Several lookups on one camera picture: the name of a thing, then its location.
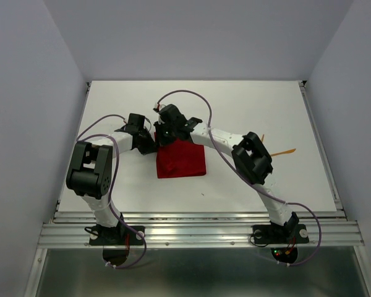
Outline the red cloth napkin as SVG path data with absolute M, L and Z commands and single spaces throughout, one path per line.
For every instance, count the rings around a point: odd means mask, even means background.
M 158 179 L 206 175 L 205 147 L 179 139 L 167 146 L 159 146 L 156 173 Z

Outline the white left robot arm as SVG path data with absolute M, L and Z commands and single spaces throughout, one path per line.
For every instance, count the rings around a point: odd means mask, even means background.
M 88 204 L 96 224 L 105 228 L 104 237 L 113 244 L 125 238 L 125 228 L 120 225 L 121 213 L 111 198 L 119 155 L 131 150 L 138 150 L 142 155 L 157 151 L 146 122 L 149 120 L 145 116 L 131 113 L 125 125 L 110 134 L 78 138 L 70 159 L 67 188 Z

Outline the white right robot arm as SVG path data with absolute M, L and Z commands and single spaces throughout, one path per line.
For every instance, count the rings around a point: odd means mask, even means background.
M 158 120 L 154 123 L 157 141 L 161 146 L 183 140 L 215 149 L 241 180 L 251 186 L 262 200 L 272 224 L 272 234 L 278 241 L 287 241 L 294 235 L 293 211 L 288 204 L 275 197 L 272 157 L 253 132 L 233 134 L 210 127 L 199 118 L 187 119 L 179 109 L 169 104 L 156 104 Z

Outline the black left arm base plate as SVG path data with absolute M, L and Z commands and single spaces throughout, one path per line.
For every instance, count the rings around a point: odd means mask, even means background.
M 140 235 L 136 235 L 120 223 L 111 228 L 101 225 L 85 227 L 84 231 L 90 236 L 91 246 L 143 246 Z

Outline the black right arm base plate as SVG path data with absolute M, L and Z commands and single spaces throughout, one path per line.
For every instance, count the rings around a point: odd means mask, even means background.
M 309 243 L 309 234 L 304 224 L 297 224 L 292 230 L 287 230 L 283 226 L 253 225 L 252 235 L 254 243 L 257 245 L 266 244 L 296 244 Z

